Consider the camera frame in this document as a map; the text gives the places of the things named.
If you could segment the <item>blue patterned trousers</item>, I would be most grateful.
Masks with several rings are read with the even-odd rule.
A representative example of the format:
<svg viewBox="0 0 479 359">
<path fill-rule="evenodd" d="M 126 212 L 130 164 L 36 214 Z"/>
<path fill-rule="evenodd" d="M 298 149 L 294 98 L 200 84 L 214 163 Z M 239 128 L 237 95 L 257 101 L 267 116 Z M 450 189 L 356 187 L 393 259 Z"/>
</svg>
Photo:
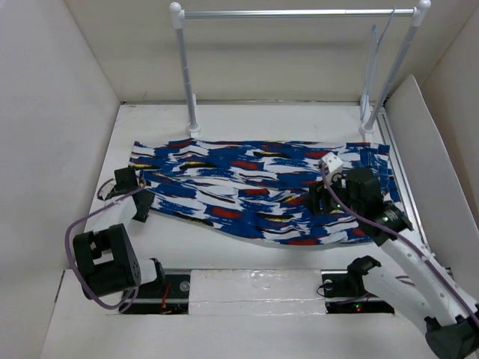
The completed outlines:
<svg viewBox="0 0 479 359">
<path fill-rule="evenodd" d="M 332 153 L 344 170 L 368 168 L 385 197 L 401 204 L 389 148 L 376 143 L 202 141 L 158 147 L 135 142 L 129 166 L 153 193 L 153 209 L 228 235 L 278 245 L 360 244 L 368 237 L 340 210 L 313 215 L 304 205 Z"/>
</svg>

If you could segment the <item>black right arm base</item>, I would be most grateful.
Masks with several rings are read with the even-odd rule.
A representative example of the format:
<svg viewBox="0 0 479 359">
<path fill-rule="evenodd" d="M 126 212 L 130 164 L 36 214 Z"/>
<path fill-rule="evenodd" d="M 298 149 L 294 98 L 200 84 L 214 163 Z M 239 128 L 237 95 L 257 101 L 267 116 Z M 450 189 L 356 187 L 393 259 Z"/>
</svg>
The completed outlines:
<svg viewBox="0 0 479 359">
<path fill-rule="evenodd" d="M 317 294 L 327 314 L 395 314 L 394 308 L 358 285 L 347 270 L 322 270 Z"/>
</svg>

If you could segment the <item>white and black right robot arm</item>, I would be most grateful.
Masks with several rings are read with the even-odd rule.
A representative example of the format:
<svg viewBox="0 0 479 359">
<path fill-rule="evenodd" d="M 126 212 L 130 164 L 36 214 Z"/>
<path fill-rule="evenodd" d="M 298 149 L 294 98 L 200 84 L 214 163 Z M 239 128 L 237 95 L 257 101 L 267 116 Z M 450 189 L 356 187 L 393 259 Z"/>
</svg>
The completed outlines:
<svg viewBox="0 0 479 359">
<path fill-rule="evenodd" d="M 320 164 L 322 179 L 311 185 L 306 203 L 315 214 L 340 209 L 405 273 L 396 277 L 378 260 L 364 256 L 347 267 L 344 283 L 355 296 L 375 295 L 405 316 L 438 358 L 467 358 L 478 350 L 478 300 L 463 290 L 435 256 L 405 234 L 412 223 L 382 196 L 367 168 L 346 175 L 341 165 Z"/>
</svg>

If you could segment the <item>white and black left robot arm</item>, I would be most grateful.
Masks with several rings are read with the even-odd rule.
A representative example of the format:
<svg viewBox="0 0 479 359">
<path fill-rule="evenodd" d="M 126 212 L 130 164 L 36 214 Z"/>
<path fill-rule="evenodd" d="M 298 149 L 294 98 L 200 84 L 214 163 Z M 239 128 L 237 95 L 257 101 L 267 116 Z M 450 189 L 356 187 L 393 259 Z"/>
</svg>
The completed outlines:
<svg viewBox="0 0 479 359">
<path fill-rule="evenodd" d="M 154 194 L 132 168 L 116 170 L 114 182 L 91 230 L 73 238 L 83 293 L 90 300 L 132 289 L 159 296 L 167 287 L 160 261 L 139 260 L 127 234 L 131 221 L 148 219 Z"/>
</svg>

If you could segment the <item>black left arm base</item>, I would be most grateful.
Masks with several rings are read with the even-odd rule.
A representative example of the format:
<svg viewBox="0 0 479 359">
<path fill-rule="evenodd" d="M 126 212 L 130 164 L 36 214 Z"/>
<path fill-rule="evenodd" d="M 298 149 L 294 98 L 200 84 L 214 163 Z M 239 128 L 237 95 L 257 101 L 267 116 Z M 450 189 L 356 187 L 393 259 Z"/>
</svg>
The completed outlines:
<svg viewBox="0 0 479 359">
<path fill-rule="evenodd" d="M 183 315 L 189 313 L 189 291 L 191 272 L 167 271 L 165 284 L 154 282 L 142 285 L 136 298 L 127 301 L 127 309 L 120 309 L 126 315 Z"/>
</svg>

